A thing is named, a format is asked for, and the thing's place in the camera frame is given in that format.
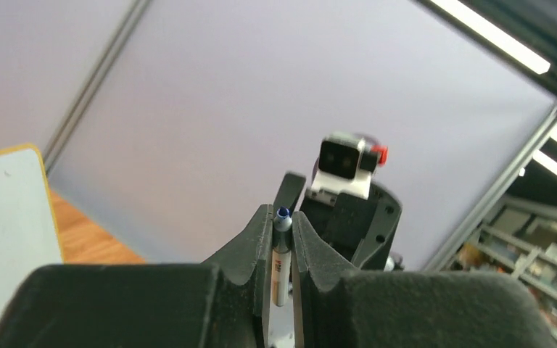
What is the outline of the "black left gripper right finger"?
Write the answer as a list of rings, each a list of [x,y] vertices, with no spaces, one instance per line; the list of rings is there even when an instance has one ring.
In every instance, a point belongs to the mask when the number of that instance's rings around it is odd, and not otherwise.
[[[492,272],[361,270],[293,214],[297,347],[554,347],[533,296]]]

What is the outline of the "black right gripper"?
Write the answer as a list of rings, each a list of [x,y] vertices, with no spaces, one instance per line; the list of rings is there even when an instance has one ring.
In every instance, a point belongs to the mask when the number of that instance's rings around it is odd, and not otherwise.
[[[273,207],[292,216],[306,184],[299,173],[285,173]],[[372,183],[367,199],[350,194],[305,192],[300,210],[316,233],[335,251],[363,270],[402,270],[403,257],[391,251],[402,205],[380,184]]]

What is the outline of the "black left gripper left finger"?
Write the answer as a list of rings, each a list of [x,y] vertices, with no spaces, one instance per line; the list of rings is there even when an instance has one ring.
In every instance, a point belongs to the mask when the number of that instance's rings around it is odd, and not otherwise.
[[[273,207],[201,263],[46,265],[0,318],[0,347],[265,347]]]

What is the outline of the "white whiteboard marker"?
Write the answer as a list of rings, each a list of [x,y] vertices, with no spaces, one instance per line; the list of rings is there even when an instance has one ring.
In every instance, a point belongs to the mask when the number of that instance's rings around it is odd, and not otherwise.
[[[289,276],[292,261],[292,218],[287,207],[279,207],[273,219],[273,266],[271,299],[283,307],[289,296]]]

